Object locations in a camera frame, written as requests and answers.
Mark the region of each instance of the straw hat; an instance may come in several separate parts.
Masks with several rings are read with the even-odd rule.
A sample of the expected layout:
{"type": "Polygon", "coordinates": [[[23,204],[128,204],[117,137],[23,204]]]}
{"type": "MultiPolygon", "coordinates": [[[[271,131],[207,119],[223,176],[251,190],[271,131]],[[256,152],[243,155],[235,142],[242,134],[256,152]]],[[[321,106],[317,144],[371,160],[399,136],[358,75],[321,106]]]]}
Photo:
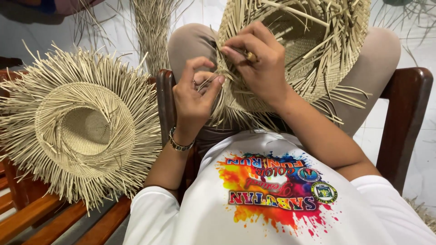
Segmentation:
{"type": "Polygon", "coordinates": [[[162,146],[156,91],[142,70],[118,58],[56,48],[21,79],[4,81],[2,148],[49,193],[98,207],[133,197],[162,146]]]}
{"type": "Polygon", "coordinates": [[[212,113],[212,124],[231,121],[245,128],[271,125],[266,116],[272,109],[249,91],[234,65],[219,51],[226,40],[257,20],[285,47],[286,81],[307,102],[339,124],[341,120],[328,105],[332,100],[364,108],[364,102],[344,92],[367,96],[365,92],[338,84],[359,56],[369,6],[369,0],[228,0],[217,39],[217,72],[227,79],[212,113]]]}

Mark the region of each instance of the hand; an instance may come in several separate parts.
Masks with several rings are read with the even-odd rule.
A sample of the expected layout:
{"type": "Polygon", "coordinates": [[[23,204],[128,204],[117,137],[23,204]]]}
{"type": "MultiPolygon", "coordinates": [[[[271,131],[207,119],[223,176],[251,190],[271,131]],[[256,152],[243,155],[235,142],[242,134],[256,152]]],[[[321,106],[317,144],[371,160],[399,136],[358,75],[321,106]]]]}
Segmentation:
{"type": "Polygon", "coordinates": [[[182,146],[189,145],[195,139],[211,116],[212,105],[224,82],[224,76],[213,78],[212,72],[194,73],[195,69],[202,66],[212,68],[215,65],[206,57],[187,60],[179,83],[173,87],[177,110],[177,125],[173,139],[182,146]],[[208,78],[213,79],[209,86],[197,92],[195,86],[208,78]]]}
{"type": "Polygon", "coordinates": [[[285,48],[261,22],[253,22],[228,39],[221,49],[244,78],[248,88],[276,108],[284,103],[291,86],[285,81],[285,48]],[[257,56],[251,63],[231,47],[245,49],[257,56]]]}

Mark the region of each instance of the beige pants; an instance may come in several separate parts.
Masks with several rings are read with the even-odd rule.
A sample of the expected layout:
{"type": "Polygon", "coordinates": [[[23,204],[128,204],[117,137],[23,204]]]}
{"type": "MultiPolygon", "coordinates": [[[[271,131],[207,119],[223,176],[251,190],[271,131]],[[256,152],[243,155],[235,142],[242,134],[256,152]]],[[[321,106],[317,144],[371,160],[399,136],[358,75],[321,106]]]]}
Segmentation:
{"type": "MultiPolygon", "coordinates": [[[[187,24],[174,31],[168,42],[168,58],[176,81],[181,77],[185,62],[205,56],[216,63],[217,32],[202,24],[187,24]]],[[[341,129],[352,137],[365,121],[386,84],[389,82],[400,59],[401,46],[398,37],[390,30],[370,27],[359,58],[351,71],[339,83],[373,94],[366,99],[363,95],[353,96],[366,102],[365,109],[333,101],[336,114],[344,123],[341,129]]],[[[215,129],[203,127],[196,141],[203,155],[216,143],[239,132],[237,129],[215,129]]]]}

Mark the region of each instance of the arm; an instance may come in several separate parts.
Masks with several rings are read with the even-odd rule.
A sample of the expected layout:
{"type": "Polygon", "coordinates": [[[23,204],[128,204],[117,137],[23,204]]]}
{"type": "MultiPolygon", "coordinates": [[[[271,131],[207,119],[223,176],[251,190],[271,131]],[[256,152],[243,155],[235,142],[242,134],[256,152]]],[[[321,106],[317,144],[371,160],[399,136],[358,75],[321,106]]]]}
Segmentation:
{"type": "MultiPolygon", "coordinates": [[[[180,81],[173,87],[177,111],[173,139],[181,146],[191,144],[207,122],[211,115],[213,101],[224,81],[224,77],[218,76],[211,81],[207,91],[204,89],[197,92],[195,83],[202,83],[212,75],[211,72],[204,71],[194,73],[195,69],[202,66],[212,68],[214,64],[206,57],[188,60],[180,81]]],[[[159,186],[176,197],[188,154],[189,150],[177,151],[167,143],[148,173],[144,187],[159,186]]]]}
{"type": "Polygon", "coordinates": [[[226,41],[221,50],[236,65],[246,85],[269,104],[319,161],[348,180],[380,175],[352,138],[304,101],[285,81],[284,47],[260,22],[251,23],[226,41]],[[257,56],[249,63],[229,47],[243,48],[257,56]]]}

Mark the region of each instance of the knee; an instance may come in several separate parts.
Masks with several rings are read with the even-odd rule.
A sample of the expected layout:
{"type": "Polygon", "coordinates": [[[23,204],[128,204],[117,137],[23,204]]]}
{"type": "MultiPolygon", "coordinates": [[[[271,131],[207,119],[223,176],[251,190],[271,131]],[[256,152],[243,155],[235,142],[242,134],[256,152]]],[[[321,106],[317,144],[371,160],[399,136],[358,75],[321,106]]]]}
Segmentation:
{"type": "Polygon", "coordinates": [[[389,29],[369,27],[367,38],[372,39],[373,45],[378,46],[376,49],[380,51],[380,58],[396,68],[401,55],[401,43],[397,34],[389,29]]]}
{"type": "Polygon", "coordinates": [[[171,33],[168,41],[168,53],[183,48],[189,42],[192,42],[197,37],[207,35],[210,31],[210,27],[198,23],[190,23],[177,28],[171,33]]]}

